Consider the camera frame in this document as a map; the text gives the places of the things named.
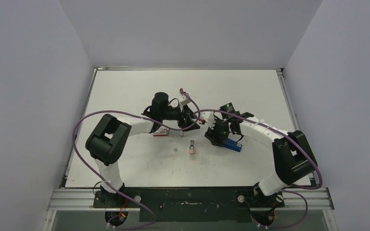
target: small metal part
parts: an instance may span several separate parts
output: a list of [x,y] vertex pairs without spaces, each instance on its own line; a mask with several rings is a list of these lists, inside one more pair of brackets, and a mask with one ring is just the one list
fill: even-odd
[[134,197],[134,200],[136,200],[137,202],[140,202],[141,201],[141,197],[137,195],[137,196]]
[[277,195],[276,200],[277,200],[277,202],[282,203],[283,202],[283,196],[282,195]]
[[189,146],[189,153],[190,154],[194,154],[195,153],[195,141],[194,140],[191,140],[191,146]]
[[244,195],[239,195],[239,196],[238,196],[238,201],[239,201],[240,203],[245,202],[245,196],[244,196]]

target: red wire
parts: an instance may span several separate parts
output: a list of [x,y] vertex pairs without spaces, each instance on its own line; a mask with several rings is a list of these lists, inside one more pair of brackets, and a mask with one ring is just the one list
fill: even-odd
[[123,207],[120,208],[119,218],[121,217],[122,209],[125,208],[125,206],[127,206],[127,204],[128,204],[128,200],[127,200],[127,198],[125,198],[125,204],[124,204]]
[[[275,207],[275,203],[273,203],[273,208]],[[270,214],[270,215],[272,215],[272,214],[274,214],[274,209],[273,209],[273,212]]]

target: screw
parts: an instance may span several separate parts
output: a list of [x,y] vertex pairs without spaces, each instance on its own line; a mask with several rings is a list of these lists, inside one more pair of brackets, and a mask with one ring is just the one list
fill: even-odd
[[140,202],[141,201],[141,197],[137,195],[137,196],[134,197],[134,200]]
[[277,200],[277,202],[283,202],[283,196],[282,195],[277,195],[276,196],[276,200]]
[[239,196],[238,196],[238,201],[239,201],[240,203],[245,202],[245,196],[244,196],[244,195],[239,195]]

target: small cylinder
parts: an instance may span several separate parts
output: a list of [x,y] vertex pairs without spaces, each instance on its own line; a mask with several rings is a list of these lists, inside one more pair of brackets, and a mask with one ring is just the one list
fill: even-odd
[[189,146],[189,153],[190,154],[194,154],[195,153],[195,141],[194,140],[191,140],[191,146]]

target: glass panel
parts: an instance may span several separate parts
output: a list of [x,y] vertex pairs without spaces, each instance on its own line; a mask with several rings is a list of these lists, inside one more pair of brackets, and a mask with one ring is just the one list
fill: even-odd
[[[294,223],[303,215],[303,211],[282,210],[276,211],[276,220],[273,226]],[[129,218],[121,227],[132,227],[138,222],[139,212],[130,212]],[[53,223],[52,231],[110,231],[106,229],[104,211],[58,211]],[[146,229],[147,231],[178,230],[178,231],[207,231],[207,230],[256,230],[255,223],[237,223],[235,221],[218,222],[158,222]],[[272,229],[280,231],[327,231],[327,225],[322,210],[309,210],[306,219],[289,229]]]

